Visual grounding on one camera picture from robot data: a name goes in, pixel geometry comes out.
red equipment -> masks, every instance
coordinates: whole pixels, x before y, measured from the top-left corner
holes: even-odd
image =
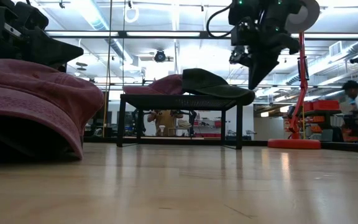
[[[299,34],[300,43],[300,81],[301,92],[299,94],[298,102],[296,102],[295,110],[290,121],[289,131],[292,132],[291,139],[270,139],[267,143],[268,147],[284,148],[284,149],[321,149],[319,140],[300,139],[298,112],[303,106],[303,102],[308,90],[308,81],[306,79],[306,55],[305,55],[305,33]]]
[[[299,109],[303,105],[303,101],[308,91],[308,81],[306,79],[306,55],[305,55],[305,33],[302,32],[299,34],[299,45],[300,45],[300,81],[301,81],[301,92],[298,97],[298,102],[296,102],[295,110],[293,112],[294,116],[290,121],[290,127],[288,128],[292,132],[292,139],[299,139],[299,126],[298,126],[298,117],[297,114]]]

cable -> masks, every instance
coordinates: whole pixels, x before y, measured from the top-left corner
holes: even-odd
[[[110,74],[110,53],[111,53],[111,19],[112,19],[112,0],[110,0],[110,21],[109,21],[109,50],[108,50],[108,58],[107,58],[107,74],[106,74],[106,89],[104,92],[104,116],[103,116],[103,133],[102,137],[104,137],[104,125],[107,126],[107,110],[108,110],[108,99],[107,95],[110,93],[110,83],[111,83],[111,74]]]
[[[220,36],[215,36],[211,33],[211,31],[209,30],[209,23],[211,22],[211,20],[217,16],[218,14],[228,10],[230,8],[231,4],[228,5],[227,7],[225,7],[224,9],[221,9],[219,10],[218,12],[215,12],[214,14],[212,14],[212,16],[206,21],[206,31],[208,33],[208,35],[210,35],[211,37],[214,37],[214,38],[220,38],[220,37],[227,37],[230,33],[231,33],[231,30],[223,35],[220,35]]]

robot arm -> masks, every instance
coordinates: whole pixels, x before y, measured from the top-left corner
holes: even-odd
[[[30,4],[0,0],[0,58],[59,67],[83,55],[82,48],[50,38],[49,21]]]
[[[291,15],[300,13],[302,7],[309,11],[305,22],[288,25]],[[283,49],[290,49],[290,54],[299,52],[299,41],[289,32],[309,29],[319,15],[319,5],[315,0],[232,0],[230,6],[208,19],[207,31],[211,37],[215,37],[209,31],[211,19],[228,9],[229,24],[234,27],[220,37],[231,35],[231,45],[235,47],[229,61],[249,68],[250,90],[279,64],[277,59]]]

ceiling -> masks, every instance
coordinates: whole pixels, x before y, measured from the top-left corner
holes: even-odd
[[[31,0],[32,5],[38,7],[49,19],[50,24],[47,30],[95,30],[89,23],[89,17],[99,11],[99,16],[106,22],[105,29],[110,26],[110,1],[108,0],[70,0],[64,1],[65,8],[59,6],[59,0]],[[96,12],[89,2],[93,2]],[[321,6],[321,15],[317,23],[307,32],[342,32],[358,33],[358,0],[318,0]],[[206,20],[214,12],[226,7],[231,0],[139,0],[132,4],[138,8],[139,17],[136,17],[135,10],[129,9],[127,1],[113,0],[111,11],[111,30],[130,31],[203,31]],[[211,30],[229,31],[232,26],[227,21],[228,11],[219,14],[211,22]],[[108,42],[103,39],[61,38],[61,41],[84,48],[84,56],[69,63],[68,73],[81,77],[96,77],[99,83],[106,82]],[[114,60],[110,63],[111,82],[113,83],[140,83],[142,76],[151,80],[161,78],[168,74],[181,72],[186,68],[204,68],[225,78],[229,83],[246,85],[248,80],[248,69],[241,65],[231,65],[229,56],[232,47],[230,40],[220,39],[116,39],[126,53],[132,56],[135,62],[123,65],[119,55],[111,48],[111,56]],[[319,85],[332,77],[346,72],[343,58],[334,63],[326,63],[321,66],[322,55],[328,54],[329,46],[337,41],[311,40],[305,42],[308,62],[318,66],[311,67],[313,72],[310,77],[311,85]],[[350,46],[354,42],[344,42],[343,45]],[[157,50],[164,50],[165,54],[171,57],[170,62],[156,63],[153,61],[154,53]],[[279,58],[280,64],[268,75],[261,84],[285,85],[297,71],[298,55],[289,55],[287,50],[282,52]],[[88,64],[86,71],[79,71],[77,62]],[[348,66],[347,71],[358,69],[358,65]],[[358,73],[351,77],[358,78]],[[330,83],[340,85],[347,80],[344,77]],[[258,90],[261,100],[270,99],[290,93],[296,94],[293,90],[266,89]]]

hat brim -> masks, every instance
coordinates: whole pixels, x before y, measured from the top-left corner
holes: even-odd
[[[247,90],[231,85],[211,86],[207,88],[197,89],[196,91],[204,95],[211,95],[220,98],[228,98],[228,99],[241,98],[243,100],[244,105],[251,104],[255,99],[255,92],[253,92],[252,90]]]
[[[83,158],[80,131],[59,107],[34,95],[0,87],[0,115],[35,121],[64,137],[79,159]]]
[[[164,95],[157,90],[153,90],[148,86],[124,86],[122,88],[125,94],[134,94],[134,95]]]
[[[312,27],[320,16],[320,5],[316,0],[301,0],[303,7],[298,14],[290,14],[285,30],[290,34],[298,34]]]

